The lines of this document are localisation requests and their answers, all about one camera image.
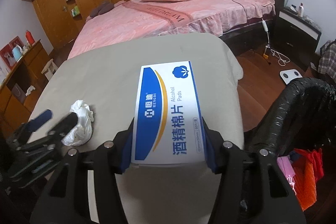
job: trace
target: alcohol pads box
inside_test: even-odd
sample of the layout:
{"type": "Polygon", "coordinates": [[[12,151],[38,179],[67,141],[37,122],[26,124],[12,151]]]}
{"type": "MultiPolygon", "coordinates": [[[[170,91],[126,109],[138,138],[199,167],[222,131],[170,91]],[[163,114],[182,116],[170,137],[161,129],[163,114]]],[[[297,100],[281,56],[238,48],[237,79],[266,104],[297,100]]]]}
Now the alcohol pads box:
{"type": "Polygon", "coordinates": [[[190,61],[141,67],[131,162],[204,161],[204,130],[190,61]]]}

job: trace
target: plaid clothing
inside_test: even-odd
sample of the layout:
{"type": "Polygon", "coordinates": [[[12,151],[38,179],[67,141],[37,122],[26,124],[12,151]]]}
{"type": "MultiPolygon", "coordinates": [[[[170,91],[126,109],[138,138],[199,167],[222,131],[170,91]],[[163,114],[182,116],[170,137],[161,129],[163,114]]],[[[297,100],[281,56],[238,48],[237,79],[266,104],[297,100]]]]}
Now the plaid clothing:
{"type": "Polygon", "coordinates": [[[329,75],[336,82],[336,40],[329,40],[321,47],[318,72],[329,75]]]}

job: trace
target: red thermos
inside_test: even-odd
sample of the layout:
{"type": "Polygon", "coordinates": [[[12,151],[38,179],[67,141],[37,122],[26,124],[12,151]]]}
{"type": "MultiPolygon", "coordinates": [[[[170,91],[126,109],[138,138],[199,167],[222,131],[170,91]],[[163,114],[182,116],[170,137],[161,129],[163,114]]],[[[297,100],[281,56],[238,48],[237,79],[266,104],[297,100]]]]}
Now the red thermos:
{"type": "Polygon", "coordinates": [[[31,34],[31,32],[28,31],[28,30],[26,30],[26,38],[27,38],[30,45],[33,45],[35,43],[35,40],[34,40],[32,34],[31,34]]]}

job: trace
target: pink bag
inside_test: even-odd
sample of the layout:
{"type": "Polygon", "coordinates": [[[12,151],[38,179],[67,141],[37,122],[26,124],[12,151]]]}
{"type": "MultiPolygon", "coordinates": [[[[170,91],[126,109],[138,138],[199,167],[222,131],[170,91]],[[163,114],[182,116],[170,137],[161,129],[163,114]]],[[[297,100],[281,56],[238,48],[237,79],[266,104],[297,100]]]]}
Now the pink bag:
{"type": "Polygon", "coordinates": [[[285,178],[287,179],[289,185],[292,187],[295,195],[296,191],[294,189],[295,181],[294,181],[294,176],[295,172],[294,169],[291,165],[291,162],[289,161],[289,158],[286,157],[278,157],[277,158],[277,164],[279,165],[282,173],[284,174],[285,178]]]}

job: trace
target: wooden floor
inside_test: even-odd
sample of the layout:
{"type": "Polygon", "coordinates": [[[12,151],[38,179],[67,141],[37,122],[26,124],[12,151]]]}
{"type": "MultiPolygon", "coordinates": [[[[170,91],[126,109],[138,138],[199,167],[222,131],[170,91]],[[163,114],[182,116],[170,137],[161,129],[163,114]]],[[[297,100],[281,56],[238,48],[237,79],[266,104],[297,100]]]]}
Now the wooden floor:
{"type": "Polygon", "coordinates": [[[282,67],[278,64],[278,59],[269,57],[269,65],[261,54],[264,47],[260,47],[253,52],[249,50],[237,60],[243,68],[244,77],[238,81],[238,94],[243,118],[244,131],[250,130],[258,125],[266,111],[285,88],[285,83],[280,78],[280,71],[296,69],[301,75],[304,71],[293,62],[282,67]]]}

